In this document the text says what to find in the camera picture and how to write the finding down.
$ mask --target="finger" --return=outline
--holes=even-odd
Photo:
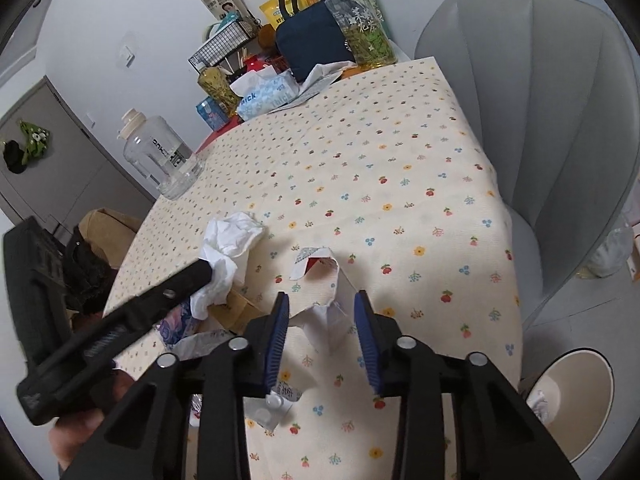
[[[115,377],[113,380],[113,398],[116,402],[124,397],[124,394],[127,393],[128,389],[135,383],[133,377],[127,374],[123,370],[116,370]]]
[[[82,444],[89,440],[103,420],[104,415],[98,409],[64,415],[58,419],[49,431],[49,443],[63,470],[71,464]]]

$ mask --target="navy blue bag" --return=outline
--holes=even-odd
[[[299,83],[316,64],[355,61],[324,1],[299,10],[298,0],[291,0],[293,15],[290,15],[285,0],[278,0],[284,22],[276,29],[276,44]]]

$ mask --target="chair backrest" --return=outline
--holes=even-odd
[[[445,0],[416,59],[435,56],[540,245],[554,294],[615,222],[638,174],[640,100],[624,37],[577,0]]]

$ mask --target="trash can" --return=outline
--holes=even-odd
[[[546,415],[543,424],[570,462],[574,462],[604,427],[613,390],[609,362],[593,349],[580,348],[556,359],[530,390],[525,389],[524,395],[535,412]]]

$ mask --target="wire basket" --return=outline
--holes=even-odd
[[[207,43],[189,58],[191,66],[196,68],[200,62],[207,66],[216,66],[223,59],[242,48],[251,40],[258,37],[257,23],[237,20],[229,23],[225,28],[213,36]]]

